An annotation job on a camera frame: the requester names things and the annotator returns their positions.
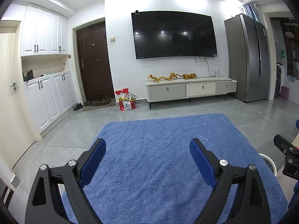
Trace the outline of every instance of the tv stand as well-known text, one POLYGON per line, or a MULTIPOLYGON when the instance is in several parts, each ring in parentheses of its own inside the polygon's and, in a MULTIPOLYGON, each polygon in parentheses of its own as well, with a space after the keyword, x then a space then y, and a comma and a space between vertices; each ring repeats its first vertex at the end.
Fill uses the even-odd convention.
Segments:
POLYGON ((200 77, 174 79, 173 81, 146 81, 149 108, 161 101, 189 99, 214 95, 226 95, 237 90, 237 81, 226 77, 200 77))

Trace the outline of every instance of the refrigerator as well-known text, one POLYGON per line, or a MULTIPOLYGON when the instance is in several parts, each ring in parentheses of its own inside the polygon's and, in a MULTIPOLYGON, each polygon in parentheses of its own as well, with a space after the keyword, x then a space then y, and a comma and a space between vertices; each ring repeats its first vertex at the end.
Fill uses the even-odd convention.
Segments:
POLYGON ((246 16, 224 21, 229 53, 229 77, 237 82, 234 97, 244 102, 265 99, 270 58, 265 27, 246 16))

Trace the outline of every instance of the silver screw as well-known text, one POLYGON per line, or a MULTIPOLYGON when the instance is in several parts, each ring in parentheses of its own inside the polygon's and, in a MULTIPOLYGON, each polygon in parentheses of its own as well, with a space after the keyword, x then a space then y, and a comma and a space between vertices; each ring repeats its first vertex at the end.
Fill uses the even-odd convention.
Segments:
POLYGON ((222 165, 222 166, 226 166, 228 164, 228 161, 222 159, 219 161, 219 163, 222 165))
POLYGON ((256 170, 256 167, 253 164, 249 164, 249 169, 253 171, 256 170))
POLYGON ((75 160, 71 160, 71 161, 68 162, 68 165, 71 166, 71 167, 75 166, 76 165, 76 161, 75 160))
POLYGON ((47 165, 46 165, 46 164, 43 164, 43 165, 40 166, 40 169, 41 169, 41 170, 45 170, 46 168, 47 168, 47 165))

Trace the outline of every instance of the white door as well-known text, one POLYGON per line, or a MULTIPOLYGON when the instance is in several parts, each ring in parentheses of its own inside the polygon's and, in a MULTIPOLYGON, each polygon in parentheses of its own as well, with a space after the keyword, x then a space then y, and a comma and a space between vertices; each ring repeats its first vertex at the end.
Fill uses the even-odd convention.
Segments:
POLYGON ((65 17, 61 17, 61 54, 68 54, 68 38, 67 38, 67 30, 68 30, 68 20, 65 17))
POLYGON ((71 76, 71 71, 63 72, 63 83, 65 86, 65 90, 69 99, 69 103, 71 107, 73 107, 77 103, 77 98, 75 95, 73 80, 71 76))
POLYGON ((40 78, 41 93, 44 98, 44 103, 51 122, 56 120, 61 115, 61 110, 58 106, 54 86, 52 84, 52 76, 47 75, 40 78))
POLYGON ((52 79, 53 79, 56 96, 58 99, 58 105, 59 105, 62 113, 64 113, 65 111, 67 111, 70 108, 70 105, 68 102, 68 97, 67 97, 66 91, 62 85, 63 75, 62 75, 62 73, 55 73, 52 75, 52 79))
POLYGON ((40 8, 36 30, 36 54, 49 54, 49 23, 50 11, 40 8))
POLYGON ((49 29, 49 54, 59 54, 60 47, 58 47, 58 17, 59 15, 51 12, 50 15, 50 29, 49 29))
POLYGON ((26 96, 29 103, 34 122, 39 132, 42 132, 51 124, 46 105, 41 93, 41 83, 39 78, 29 80, 26 83, 26 96))
POLYGON ((57 44, 58 44, 58 52, 61 51, 61 26, 62 26, 62 17, 58 16, 57 23, 57 44))
POLYGON ((10 169, 35 141, 18 97, 19 88, 23 85, 16 84, 16 90, 10 87, 16 81, 14 39, 15 31, 8 32, 0 27, 0 155, 10 169))
POLYGON ((36 54, 36 26, 39 6, 28 5, 21 37, 21 56, 36 54))

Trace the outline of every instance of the television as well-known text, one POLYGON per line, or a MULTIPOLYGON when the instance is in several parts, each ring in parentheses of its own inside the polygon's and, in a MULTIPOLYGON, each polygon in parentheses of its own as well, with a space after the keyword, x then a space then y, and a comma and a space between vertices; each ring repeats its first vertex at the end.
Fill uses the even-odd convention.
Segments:
POLYGON ((211 16, 175 11, 132 13, 136 59, 217 57, 211 16))

